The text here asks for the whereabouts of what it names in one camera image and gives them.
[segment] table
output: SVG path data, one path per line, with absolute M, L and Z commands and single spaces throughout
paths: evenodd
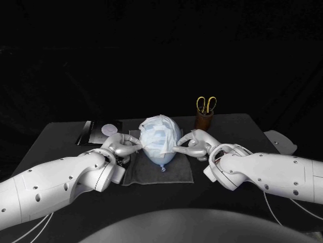
M 183 132 L 195 127 L 195 116 L 173 117 Z M 144 119 L 124 119 L 123 132 L 138 129 Z M 75 141 L 84 121 L 49 123 L 15 170 L 17 175 L 38 164 L 61 157 L 76 156 L 100 146 L 76 146 Z M 278 153 L 262 131 L 247 114 L 215 115 L 209 134 L 221 143 L 236 143 L 251 152 Z M 195 183 L 173 183 L 121 186 L 114 183 L 102 193 L 84 193 L 74 203 L 53 213 L 51 222 L 36 239 L 40 242 L 79 242 L 88 235 L 117 221 L 138 214 L 180 208 L 219 209 L 239 212 L 274 221 L 262 191 L 245 182 L 235 191 L 212 183 L 203 174 L 208 162 L 187 157 Z M 309 215 L 287 199 L 267 194 L 274 214 L 283 225 L 303 231 L 323 231 L 323 221 Z M 323 206 L 301 202 L 301 205 L 323 217 Z M 40 219 L 0 231 L 0 242 L 16 240 Z M 42 226 L 19 242 L 30 242 Z

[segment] gray cloth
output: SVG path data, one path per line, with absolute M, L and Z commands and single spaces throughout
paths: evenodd
M 130 131 L 134 137 L 140 137 L 140 131 Z M 151 162 L 143 150 L 131 154 L 130 165 L 124 174 L 123 186 L 130 186 L 133 183 L 141 185 L 157 183 L 193 183 L 192 169 L 186 155 L 176 153 L 172 161 L 164 165 L 166 171 L 162 172 L 162 167 Z

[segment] white cable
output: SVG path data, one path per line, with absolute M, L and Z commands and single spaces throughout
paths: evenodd
M 275 218 L 278 224 L 283 226 L 283 224 L 280 223 L 280 221 L 278 221 L 278 219 L 277 219 L 277 217 L 275 217 L 275 215 L 274 215 L 274 213 L 272 213 L 272 210 L 271 210 L 271 206 L 270 206 L 270 204 L 268 204 L 267 197 L 265 197 L 265 202 L 267 202 L 267 206 L 268 206 L 268 209 L 270 209 L 270 211 L 271 211 L 272 217 Z
M 296 205 L 310 214 L 310 215 L 313 215 L 316 218 L 319 218 L 319 219 L 321 219 L 323 220 L 323 218 L 320 217 L 320 216 L 317 216 L 316 214 L 313 214 L 293 199 L 290 199 L 294 203 L 296 203 Z
M 36 224 L 36 226 L 27 231 L 27 233 L 20 238 L 17 238 L 12 243 L 16 243 L 38 228 L 40 223 L 45 221 L 46 217 L 40 220 L 40 222 Z
M 33 242 L 33 241 L 36 240 L 36 238 L 39 237 L 39 235 L 40 235 L 40 233 L 42 233 L 42 231 L 43 231 L 43 229 L 45 229 L 45 227 L 46 227 L 46 224 L 45 224 L 45 226 L 43 226 L 42 230 L 39 231 L 39 233 L 38 233 L 36 237 L 33 238 L 32 242 Z

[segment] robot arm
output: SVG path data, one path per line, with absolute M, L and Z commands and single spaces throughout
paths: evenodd
M 189 139 L 198 140 L 198 144 L 173 150 L 193 157 L 195 147 L 208 151 L 209 166 L 203 172 L 212 182 L 219 181 L 226 189 L 235 190 L 249 181 L 265 193 L 323 204 L 323 162 L 281 154 L 252 154 L 238 144 L 221 144 L 206 132 L 198 131 L 180 139 L 180 144 Z
M 0 230 L 38 219 L 69 205 L 79 194 L 104 191 L 110 182 L 120 183 L 124 168 L 114 154 L 128 156 L 141 149 L 140 141 L 115 133 L 101 148 L 78 157 L 39 164 L 0 183 Z

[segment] pen holder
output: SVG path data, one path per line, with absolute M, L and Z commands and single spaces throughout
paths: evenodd
M 209 114 L 203 115 L 196 109 L 196 129 L 206 131 L 211 127 L 211 121 L 213 117 L 213 111 Z

